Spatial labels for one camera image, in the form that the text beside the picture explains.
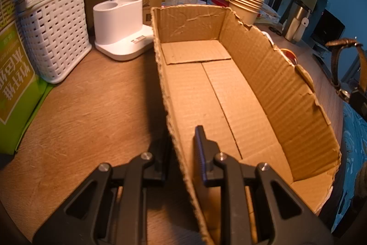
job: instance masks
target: screw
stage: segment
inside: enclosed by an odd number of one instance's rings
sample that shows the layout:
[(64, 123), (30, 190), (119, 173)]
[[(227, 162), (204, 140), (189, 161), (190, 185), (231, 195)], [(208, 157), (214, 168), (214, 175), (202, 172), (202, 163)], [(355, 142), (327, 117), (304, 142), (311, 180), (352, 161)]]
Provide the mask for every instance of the screw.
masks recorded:
[(220, 153), (217, 153), (215, 155), (215, 158), (216, 158), (216, 160), (223, 161), (223, 160), (227, 159), (227, 155), (223, 152), (220, 152)]
[(107, 163), (102, 163), (100, 166), (98, 166), (98, 169), (100, 172), (107, 172), (110, 169), (110, 165)]
[(140, 158), (143, 160), (151, 160), (151, 158), (153, 158), (153, 154), (150, 152), (144, 152), (140, 155)]
[(267, 164), (266, 162), (265, 163), (260, 163), (259, 164), (259, 168), (264, 172), (264, 171), (266, 171), (266, 170), (268, 170), (269, 169), (269, 164)]

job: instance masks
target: white woven basket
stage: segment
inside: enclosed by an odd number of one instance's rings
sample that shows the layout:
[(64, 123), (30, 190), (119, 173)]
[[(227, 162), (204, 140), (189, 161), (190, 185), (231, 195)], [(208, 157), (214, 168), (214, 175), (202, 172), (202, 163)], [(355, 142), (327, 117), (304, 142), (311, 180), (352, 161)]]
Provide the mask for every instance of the white woven basket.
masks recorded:
[(64, 80), (92, 49), (84, 0), (44, 0), (19, 19), (29, 59), (49, 83)]

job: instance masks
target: white desk lamp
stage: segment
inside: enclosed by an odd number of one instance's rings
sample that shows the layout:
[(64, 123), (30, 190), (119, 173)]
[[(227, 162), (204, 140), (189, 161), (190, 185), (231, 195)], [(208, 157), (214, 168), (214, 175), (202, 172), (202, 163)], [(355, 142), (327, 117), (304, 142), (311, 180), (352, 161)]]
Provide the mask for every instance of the white desk lamp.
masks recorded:
[(143, 0), (107, 0), (93, 7), (95, 46), (115, 60), (133, 59), (153, 46), (143, 24)]

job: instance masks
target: table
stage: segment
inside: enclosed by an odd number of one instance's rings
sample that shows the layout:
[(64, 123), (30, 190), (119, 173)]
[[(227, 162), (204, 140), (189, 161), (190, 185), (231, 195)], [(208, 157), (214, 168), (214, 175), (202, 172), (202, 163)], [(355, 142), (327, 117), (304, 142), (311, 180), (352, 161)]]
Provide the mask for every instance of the table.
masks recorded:
[[(268, 32), (280, 48), (292, 50), (310, 73), (340, 143), (342, 101), (311, 57), (311, 49)], [(0, 200), (32, 239), (42, 222), (99, 163), (128, 162), (159, 138), (164, 126), (153, 50), (121, 63), (93, 49), (50, 92), (14, 160), (0, 171)], [(174, 157), (165, 187), (148, 191), (148, 242), (203, 244)]]

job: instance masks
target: stack of paper cups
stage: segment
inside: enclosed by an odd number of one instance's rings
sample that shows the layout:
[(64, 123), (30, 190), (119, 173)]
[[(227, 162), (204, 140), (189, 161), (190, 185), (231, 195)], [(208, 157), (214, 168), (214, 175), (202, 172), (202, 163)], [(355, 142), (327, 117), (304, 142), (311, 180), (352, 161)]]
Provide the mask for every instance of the stack of paper cups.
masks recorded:
[(253, 25), (264, 0), (229, 0), (229, 7), (247, 25)]

